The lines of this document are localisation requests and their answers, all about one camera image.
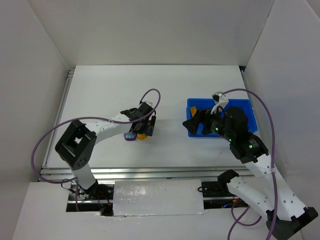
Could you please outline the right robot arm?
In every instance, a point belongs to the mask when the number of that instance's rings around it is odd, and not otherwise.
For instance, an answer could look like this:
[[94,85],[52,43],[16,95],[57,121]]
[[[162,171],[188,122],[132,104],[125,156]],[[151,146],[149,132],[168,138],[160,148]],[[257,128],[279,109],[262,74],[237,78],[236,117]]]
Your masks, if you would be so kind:
[[313,207],[307,207],[291,190],[276,167],[262,140],[249,131],[248,117],[239,107],[229,107],[212,113],[199,109],[183,126],[192,135],[203,125],[202,134],[215,133],[229,142],[234,157],[260,179],[265,193],[245,183],[234,170],[218,176],[227,190],[246,202],[265,220],[266,226],[277,240],[288,240],[318,217]]

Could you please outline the yellow oval lego piece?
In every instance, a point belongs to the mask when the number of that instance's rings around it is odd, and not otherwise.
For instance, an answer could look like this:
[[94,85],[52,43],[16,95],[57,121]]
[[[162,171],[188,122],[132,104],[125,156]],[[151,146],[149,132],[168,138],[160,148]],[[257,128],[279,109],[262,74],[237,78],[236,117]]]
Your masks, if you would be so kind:
[[136,136],[137,136],[137,139],[140,140],[140,141],[143,141],[148,137],[148,135],[139,134],[139,133]]

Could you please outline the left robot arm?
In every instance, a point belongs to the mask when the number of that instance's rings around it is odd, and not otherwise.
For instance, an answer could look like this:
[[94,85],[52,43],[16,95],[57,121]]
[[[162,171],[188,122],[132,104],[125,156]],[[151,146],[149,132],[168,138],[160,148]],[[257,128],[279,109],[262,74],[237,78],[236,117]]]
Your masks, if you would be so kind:
[[74,120],[55,145],[55,151],[67,163],[78,185],[90,198],[96,198],[99,184],[89,166],[95,145],[117,135],[137,134],[152,136],[156,113],[152,106],[142,102],[138,108],[121,111],[110,120],[83,123]]

